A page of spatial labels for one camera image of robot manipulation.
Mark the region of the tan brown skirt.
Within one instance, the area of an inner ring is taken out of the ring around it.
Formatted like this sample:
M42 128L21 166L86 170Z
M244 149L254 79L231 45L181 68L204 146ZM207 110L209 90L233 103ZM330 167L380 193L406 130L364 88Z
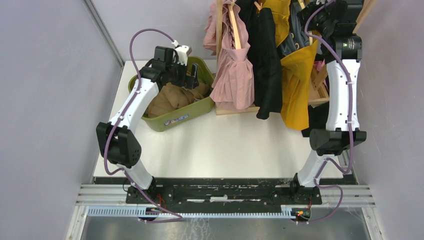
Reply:
M199 83L194 89L186 89L167 83L148 105L145 116L156 118L204 99L210 91L210 85Z

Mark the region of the yellow skirt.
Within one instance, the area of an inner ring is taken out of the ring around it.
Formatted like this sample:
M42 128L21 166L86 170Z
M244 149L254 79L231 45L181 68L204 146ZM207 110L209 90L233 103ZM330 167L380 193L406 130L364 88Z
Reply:
M290 26L290 0L266 0L275 23L275 45L281 47L282 109L280 115L286 127L302 131L309 127L308 105L311 73L318 41L305 36L304 29Z

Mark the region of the cream hanger of yellow skirt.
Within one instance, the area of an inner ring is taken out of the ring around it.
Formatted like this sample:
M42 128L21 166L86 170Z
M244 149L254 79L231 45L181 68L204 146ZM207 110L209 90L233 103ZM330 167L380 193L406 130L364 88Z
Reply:
M312 32L308 30L307 22L313 13L314 5L310 5L306 0L296 0L295 3L298 5L296 16L302 29L302 37L306 40L305 46L310 46L314 40L309 36Z

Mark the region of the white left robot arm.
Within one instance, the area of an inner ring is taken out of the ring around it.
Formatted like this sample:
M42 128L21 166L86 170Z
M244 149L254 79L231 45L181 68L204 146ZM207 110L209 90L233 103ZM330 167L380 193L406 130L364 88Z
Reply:
M104 165L111 163L123 171L131 184L139 188L138 197L147 204L156 200L158 191L152 186L155 178L140 159L142 147L135 136L136 128L149 104L166 84L188 89L199 85L196 64L187 74L191 52L188 45L157 46L154 57L142 68L135 68L137 79L122 107L108 122L100 122L96 127Z

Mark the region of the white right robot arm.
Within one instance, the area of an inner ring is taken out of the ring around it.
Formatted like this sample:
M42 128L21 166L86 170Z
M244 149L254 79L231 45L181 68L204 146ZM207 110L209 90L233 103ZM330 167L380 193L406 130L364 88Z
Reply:
M329 78L329 111L324 129L312 129L311 152L290 183L289 199L302 204L318 189L327 163L351 172L354 147L367 139L357 114L357 78L363 41L354 33L362 0L313 0L298 13L304 33L321 43Z

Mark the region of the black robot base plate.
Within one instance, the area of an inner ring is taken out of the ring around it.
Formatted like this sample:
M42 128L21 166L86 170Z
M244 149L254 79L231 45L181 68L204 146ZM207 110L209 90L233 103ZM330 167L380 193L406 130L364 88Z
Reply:
M164 178L145 194L178 214L277 213L282 205L321 205L324 191L291 178Z

